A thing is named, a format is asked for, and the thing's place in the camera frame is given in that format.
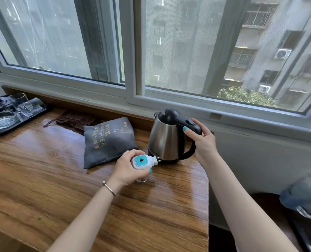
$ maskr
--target black plastic handle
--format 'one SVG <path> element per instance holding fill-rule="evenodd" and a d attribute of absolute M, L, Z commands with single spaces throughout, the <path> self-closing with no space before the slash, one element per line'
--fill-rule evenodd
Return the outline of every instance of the black plastic handle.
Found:
<path fill-rule="evenodd" d="M 185 152 L 185 145 L 186 145 L 186 135 L 183 132 L 182 128 L 187 126 L 189 129 L 194 131 L 195 133 L 202 135 L 201 127 L 194 123 L 191 119 L 185 118 L 183 116 L 178 116 L 177 118 L 177 127 L 178 127 L 178 153 L 179 159 L 187 159 L 191 157 L 196 149 L 195 141 L 192 142 L 190 149 Z"/>

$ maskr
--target black tray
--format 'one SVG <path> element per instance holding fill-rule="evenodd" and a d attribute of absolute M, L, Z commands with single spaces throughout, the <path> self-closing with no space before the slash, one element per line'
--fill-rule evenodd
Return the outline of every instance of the black tray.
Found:
<path fill-rule="evenodd" d="M 27 117 L 27 116 L 25 116 L 25 115 L 15 111 L 15 113 L 16 113 L 16 115 L 17 115 L 19 120 L 13 126 L 10 126 L 10 127 L 4 128 L 4 129 L 0 129 L 0 135 L 7 134 L 8 132 L 15 130 L 19 126 L 21 126 L 21 125 L 31 121 L 32 119 L 34 119 L 34 118 L 36 118 L 36 117 L 46 113 L 48 110 L 49 110 L 49 107 L 46 106 L 46 108 L 44 110 L 42 110 L 42 111 L 40 111 L 40 112 L 38 112 L 36 114 L 33 114 L 30 117 Z"/>

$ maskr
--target stainless steel kettle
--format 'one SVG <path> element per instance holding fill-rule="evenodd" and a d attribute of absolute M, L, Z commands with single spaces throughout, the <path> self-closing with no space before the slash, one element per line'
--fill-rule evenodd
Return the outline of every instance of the stainless steel kettle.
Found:
<path fill-rule="evenodd" d="M 149 151 L 161 160 L 171 161 L 186 159 L 195 152 L 195 142 L 185 152 L 186 135 L 182 128 L 187 126 L 197 134 L 202 134 L 201 127 L 191 119 L 183 117 L 175 109 L 154 112 L 155 121 L 149 139 Z"/>

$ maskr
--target glass ashtray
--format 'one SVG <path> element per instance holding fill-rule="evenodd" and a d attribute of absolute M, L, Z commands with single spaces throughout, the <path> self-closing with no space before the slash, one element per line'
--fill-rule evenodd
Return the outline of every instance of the glass ashtray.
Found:
<path fill-rule="evenodd" d="M 18 117 L 13 111 L 0 112 L 0 129 L 11 127 L 17 122 L 17 120 Z"/>

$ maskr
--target kettle base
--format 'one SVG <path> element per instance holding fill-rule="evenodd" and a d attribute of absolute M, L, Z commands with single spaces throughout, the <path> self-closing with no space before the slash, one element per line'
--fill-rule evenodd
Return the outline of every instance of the kettle base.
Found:
<path fill-rule="evenodd" d="M 147 153 L 148 156 L 155 156 L 154 154 L 151 153 L 150 150 L 148 150 Z M 176 164 L 179 161 L 179 159 L 175 159 L 175 160 L 162 160 L 160 162 L 158 162 L 158 165 L 162 165 L 162 164 Z"/>

